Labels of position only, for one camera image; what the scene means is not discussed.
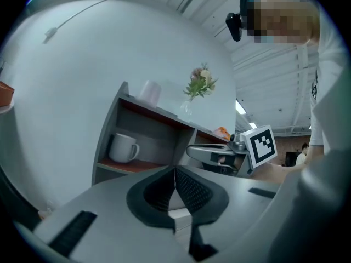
ceiling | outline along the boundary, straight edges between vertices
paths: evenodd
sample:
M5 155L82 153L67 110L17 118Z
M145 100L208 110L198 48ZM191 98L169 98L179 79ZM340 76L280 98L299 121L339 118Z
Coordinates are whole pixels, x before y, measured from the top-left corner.
M32 10L67 0L34 0ZM237 113L236 130L249 122L270 124L275 136L309 135L309 91L318 53L313 45L281 48L255 44L244 36L231 38L225 25L229 12L239 12L239 0L155 0L210 32L228 50L233 61L237 100L246 115Z

white mug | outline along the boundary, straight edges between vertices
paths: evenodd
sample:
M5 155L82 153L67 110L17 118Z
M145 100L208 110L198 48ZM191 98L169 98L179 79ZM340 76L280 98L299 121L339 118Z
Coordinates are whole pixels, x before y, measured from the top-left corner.
M109 157L117 163L128 163L139 154L137 140L124 134L115 134Z

white cup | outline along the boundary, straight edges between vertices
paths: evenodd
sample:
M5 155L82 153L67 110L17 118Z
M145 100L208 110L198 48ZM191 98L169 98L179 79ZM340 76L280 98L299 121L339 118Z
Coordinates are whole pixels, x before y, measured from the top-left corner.
M161 86L153 81L147 80L137 96L137 100L156 108L161 94Z
M124 134L115 134L109 157L117 163L128 163L139 154L137 140Z

orange object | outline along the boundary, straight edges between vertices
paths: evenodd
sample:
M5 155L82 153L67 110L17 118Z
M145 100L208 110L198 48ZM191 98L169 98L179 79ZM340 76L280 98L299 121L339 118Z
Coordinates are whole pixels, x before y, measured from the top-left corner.
M228 133L226 128L220 127L216 129L213 133L217 134L221 138L227 139L228 141L230 140L230 134Z
M14 92L15 89L0 81L0 107L10 105Z

black rubber pad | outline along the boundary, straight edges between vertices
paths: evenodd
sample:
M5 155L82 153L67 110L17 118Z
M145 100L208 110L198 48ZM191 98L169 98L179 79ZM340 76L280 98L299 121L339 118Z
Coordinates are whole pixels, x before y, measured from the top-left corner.
M267 191L259 188L251 188L249 192L262 197L270 198L270 199L273 199L276 194L275 192L271 192L271 191Z
M81 240L90 225L94 222L96 214L81 211L51 242L49 245L59 254L68 257Z

